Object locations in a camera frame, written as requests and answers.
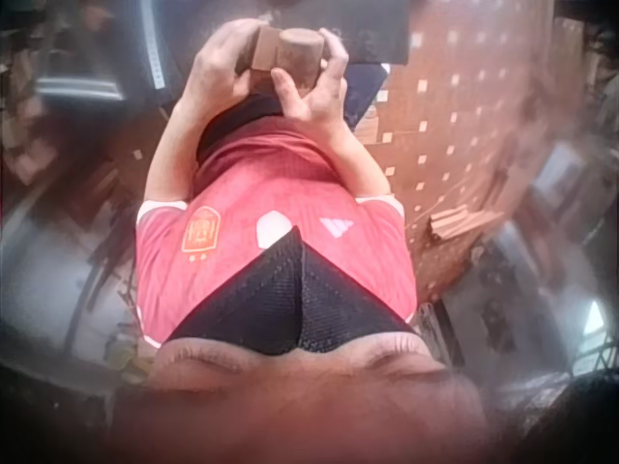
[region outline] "black face mask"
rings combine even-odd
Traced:
[[[294,227],[200,303],[169,340],[207,338],[277,356],[295,348],[326,353],[385,332],[411,329]]]

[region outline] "man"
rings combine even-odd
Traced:
[[[320,31],[331,58],[312,92],[273,70],[283,117],[196,165],[205,128],[250,92],[234,70],[260,24],[224,24],[204,45],[154,156],[137,299],[161,348],[144,391],[121,395],[116,436],[156,461],[478,461],[475,389],[405,322],[403,208],[343,122],[339,39]]]

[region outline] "red jersey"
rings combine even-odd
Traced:
[[[353,198],[289,121],[263,118],[230,134],[201,166],[194,188],[189,204],[146,201],[137,216],[137,306],[149,342],[165,342],[295,225],[308,245],[398,316],[413,315],[401,204],[393,196]]]

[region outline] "wooden cylinder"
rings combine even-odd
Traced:
[[[276,66],[290,74],[301,96],[316,84],[324,46],[324,38],[310,29],[280,32]]]

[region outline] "red soccer jersey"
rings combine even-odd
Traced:
[[[353,198],[317,145],[287,120],[263,118],[233,132],[194,184],[199,193],[189,204],[146,201],[138,214],[137,305],[151,343],[165,342],[294,225],[402,319],[413,315],[402,206],[392,196]]]

